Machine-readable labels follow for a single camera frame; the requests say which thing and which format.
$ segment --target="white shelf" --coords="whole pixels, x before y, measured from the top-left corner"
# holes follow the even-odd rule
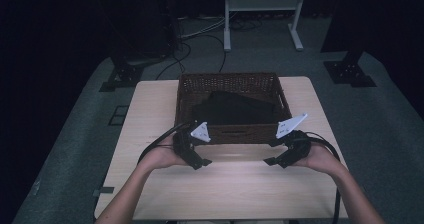
[[[225,0],[224,50],[231,51],[230,12],[294,10],[293,23],[288,26],[296,50],[302,51],[303,45],[296,31],[302,4],[303,0]]]
[[[228,0],[229,11],[296,10],[298,0]]]

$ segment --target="brown basket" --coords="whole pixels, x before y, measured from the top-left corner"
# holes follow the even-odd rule
[[[292,117],[275,73],[182,74],[178,85],[175,124],[194,121],[192,107],[212,91],[237,93],[275,105],[275,124],[208,125],[209,144],[262,144],[275,138],[279,121]]]

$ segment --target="cable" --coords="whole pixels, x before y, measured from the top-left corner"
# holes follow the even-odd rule
[[[181,127],[190,124],[189,122],[183,122],[180,123],[174,127],[172,127],[171,129],[169,129],[168,131],[166,131],[164,134],[162,134],[158,139],[154,140],[150,145],[148,145],[146,147],[146,149],[144,149],[144,151],[140,154],[140,157],[138,158],[137,164],[140,163],[141,159],[143,159],[143,157],[152,149],[158,147],[158,144],[165,140],[165,138],[167,138],[169,135],[171,135],[173,132],[179,130]]]
[[[250,31],[256,28],[259,28],[262,26],[262,21],[260,19],[257,20],[258,21],[258,25],[256,25],[255,23],[253,23],[252,21],[245,21],[245,20],[240,20],[240,19],[236,19],[234,20],[234,22],[231,23],[230,28],[233,31],[239,31],[239,32],[244,32],[244,31]]]
[[[313,134],[313,135],[318,136],[319,138],[321,138],[321,139],[319,139],[319,138],[315,138],[315,137],[309,137],[311,141],[321,143],[324,146],[326,146],[328,149],[330,149],[330,151],[333,154],[333,156],[338,161],[340,161],[340,157],[339,157],[339,154],[337,153],[337,150],[327,140],[325,140],[322,136],[320,136],[320,135],[318,135],[318,134],[316,134],[314,132],[305,132],[305,133],[306,134]],[[340,192],[339,192],[339,189],[337,188],[337,191],[336,191],[336,201],[335,201],[335,204],[334,204],[333,224],[336,224],[338,222],[338,220],[339,220],[340,199],[341,199]]]
[[[235,17],[237,15],[237,13],[238,12],[232,13],[232,15],[230,16],[230,20],[233,19],[233,17]],[[180,35],[180,38],[190,38],[190,37],[193,37],[193,36],[197,36],[197,35],[200,35],[200,34],[203,34],[203,33],[209,32],[209,31],[212,31],[212,30],[214,30],[214,29],[216,29],[216,28],[224,25],[225,18],[224,17],[220,17],[220,18],[221,18],[221,20],[219,20],[217,23],[214,23],[214,24],[212,24],[212,25],[210,25],[208,27],[203,28],[200,31],[197,31],[197,32],[194,32],[194,33],[191,33],[191,34]]]
[[[181,70],[181,72],[184,72],[185,71],[185,67],[181,64],[181,61],[182,60],[184,60],[185,58],[187,58],[189,55],[190,55],[190,53],[191,53],[191,47],[188,45],[188,44],[186,44],[186,43],[181,43],[182,45],[185,45],[186,47],[188,47],[188,52],[187,52],[187,54],[185,55],[185,56],[183,56],[183,58],[181,58],[181,59],[177,59],[177,58],[175,58],[175,56],[174,56],[174,58],[176,59],[176,61],[175,62],[173,62],[173,63],[171,63],[171,64],[169,64],[168,66],[166,66],[157,76],[156,76],[156,79],[155,80],[159,80],[159,77],[168,69],[168,68],[170,68],[170,67],[172,67],[173,65],[175,65],[175,64],[177,64],[177,63],[179,63],[180,64],[180,70]]]

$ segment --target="dark background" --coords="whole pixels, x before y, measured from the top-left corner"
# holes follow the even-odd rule
[[[224,10],[224,0],[175,0],[169,13],[164,1],[0,0],[1,222],[13,220],[102,60],[116,47],[162,55],[172,46],[170,14]],[[364,50],[384,64],[423,117],[422,10],[423,0],[305,0],[302,15],[332,14],[323,52],[346,51],[362,33]]]

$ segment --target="wooden table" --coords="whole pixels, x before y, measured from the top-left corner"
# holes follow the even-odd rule
[[[307,77],[281,77],[293,116],[308,113],[296,128],[315,132],[332,143],[344,162],[331,127]],[[142,81],[133,99],[106,176],[113,193],[99,197],[98,217],[134,170],[140,153],[174,125],[178,81]],[[229,144],[196,147],[213,161],[193,170],[173,166],[149,177],[135,220],[247,220],[331,218],[336,186],[326,174],[302,167],[268,166],[284,147]],[[340,217],[347,217],[341,206]]]

